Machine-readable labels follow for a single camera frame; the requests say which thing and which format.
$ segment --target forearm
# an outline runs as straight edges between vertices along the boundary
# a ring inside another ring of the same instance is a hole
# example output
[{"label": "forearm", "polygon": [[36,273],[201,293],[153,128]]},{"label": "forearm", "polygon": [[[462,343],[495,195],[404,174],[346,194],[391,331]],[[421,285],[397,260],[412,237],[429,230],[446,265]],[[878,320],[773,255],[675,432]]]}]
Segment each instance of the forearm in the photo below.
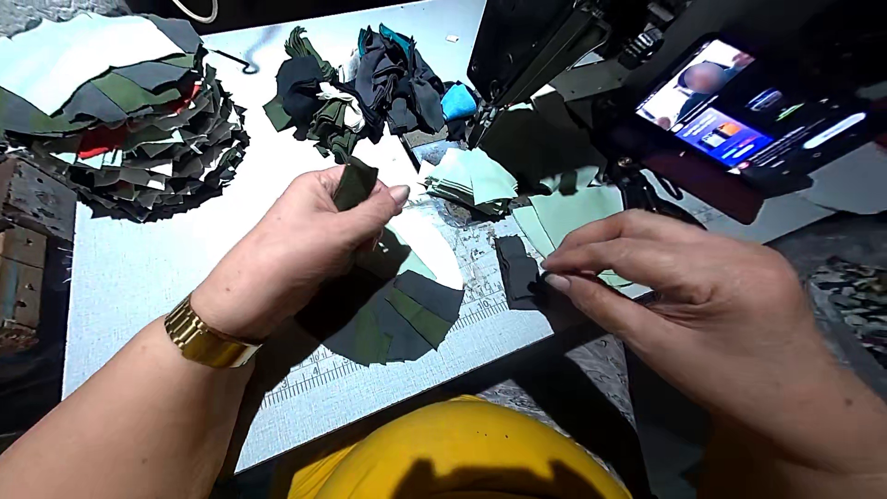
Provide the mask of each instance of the forearm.
[{"label": "forearm", "polygon": [[851,371],[820,375],[756,424],[715,417],[700,497],[883,496],[887,407]]},{"label": "forearm", "polygon": [[152,322],[0,455],[0,496],[205,497],[252,369],[186,360]]}]

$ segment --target red fabric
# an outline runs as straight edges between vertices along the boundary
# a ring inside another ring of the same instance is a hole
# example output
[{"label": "red fabric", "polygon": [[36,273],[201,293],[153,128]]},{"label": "red fabric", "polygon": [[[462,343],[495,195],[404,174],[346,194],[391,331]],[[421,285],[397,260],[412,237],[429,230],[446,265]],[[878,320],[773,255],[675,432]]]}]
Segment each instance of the red fabric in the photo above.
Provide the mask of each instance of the red fabric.
[{"label": "red fabric", "polygon": [[123,124],[117,128],[99,126],[83,133],[80,139],[80,147],[77,149],[77,157],[82,160],[112,151],[123,144],[130,131]]},{"label": "red fabric", "polygon": [[179,114],[188,108],[188,105],[191,104],[191,101],[194,100],[195,97],[197,97],[198,93],[200,93],[200,84],[195,83],[194,90],[191,91],[190,96],[182,96],[179,99],[169,102],[167,106],[169,106],[171,112]]}]

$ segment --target hand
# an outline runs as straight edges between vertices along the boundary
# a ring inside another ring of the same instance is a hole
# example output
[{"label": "hand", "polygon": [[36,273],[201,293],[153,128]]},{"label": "hand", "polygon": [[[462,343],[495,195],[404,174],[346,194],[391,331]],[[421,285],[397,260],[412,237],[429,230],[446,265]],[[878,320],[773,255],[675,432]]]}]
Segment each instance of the hand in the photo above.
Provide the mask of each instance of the hand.
[{"label": "hand", "polygon": [[320,283],[345,270],[361,245],[373,246],[400,213],[407,186],[376,182],[369,199],[338,212],[333,193],[343,166],[297,177],[261,221],[192,293],[194,311],[235,337],[266,337],[298,312]]},{"label": "hand", "polygon": [[[887,469],[857,432],[887,428],[884,404],[836,365],[776,251],[629,210],[573,231],[542,266],[576,307],[716,418],[820,469]],[[661,299],[634,303],[595,277],[607,269]],[[862,435],[887,443],[884,431]]]}]

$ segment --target woman's left hand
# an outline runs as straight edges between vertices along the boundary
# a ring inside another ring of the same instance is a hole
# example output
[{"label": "woman's left hand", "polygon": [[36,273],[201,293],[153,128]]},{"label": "woman's left hand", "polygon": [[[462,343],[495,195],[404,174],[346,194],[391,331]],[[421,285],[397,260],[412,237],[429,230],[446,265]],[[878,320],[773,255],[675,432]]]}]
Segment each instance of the woman's left hand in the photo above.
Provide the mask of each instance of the woman's left hand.
[{"label": "woman's left hand", "polygon": [[261,340],[311,299],[326,278],[343,272],[361,245],[373,245],[400,213],[407,186],[376,182],[369,199],[339,212],[337,166],[297,177],[261,221],[192,293],[194,311],[209,326]]}]

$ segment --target white table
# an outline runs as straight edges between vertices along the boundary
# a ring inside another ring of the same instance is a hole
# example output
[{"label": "white table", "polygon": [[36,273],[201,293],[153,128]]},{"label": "white table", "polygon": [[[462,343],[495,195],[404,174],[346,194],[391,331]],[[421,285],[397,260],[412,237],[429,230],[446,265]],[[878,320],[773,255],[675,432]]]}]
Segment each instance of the white table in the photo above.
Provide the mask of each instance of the white table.
[{"label": "white table", "polygon": [[[384,22],[414,36],[423,59],[443,80],[467,82],[466,68],[483,6],[483,0],[430,0],[204,37],[209,48],[240,57],[251,53],[260,67],[258,74],[244,75],[229,59],[215,54],[206,59],[234,101],[247,109],[246,128],[252,142],[246,159],[224,195],[170,220],[140,225],[93,219],[87,207],[78,205],[63,396],[98,370],[141,327],[193,289],[290,180],[334,164],[332,158],[322,158],[310,142],[277,133],[262,111],[276,92],[277,68],[287,58],[283,43],[294,26],[307,28],[319,53],[338,65],[355,47],[360,28],[377,29]],[[458,36],[459,41],[447,42],[448,35]],[[355,154],[380,168],[381,180],[389,185],[415,176],[397,138],[386,136],[375,146],[363,140]],[[830,213],[797,196],[783,196],[768,201],[758,222],[745,227],[726,217],[705,215],[708,208],[692,196],[684,204],[694,214],[708,217],[710,228],[758,241]],[[513,220],[464,232],[446,226],[431,203],[413,209],[435,220],[459,258],[467,300],[454,330],[439,351],[415,362],[388,366],[360,367],[318,348],[266,395],[240,454],[238,471],[553,334],[541,313],[511,311],[503,305],[491,236],[518,234]],[[634,286],[627,294],[636,297],[645,291]]]}]

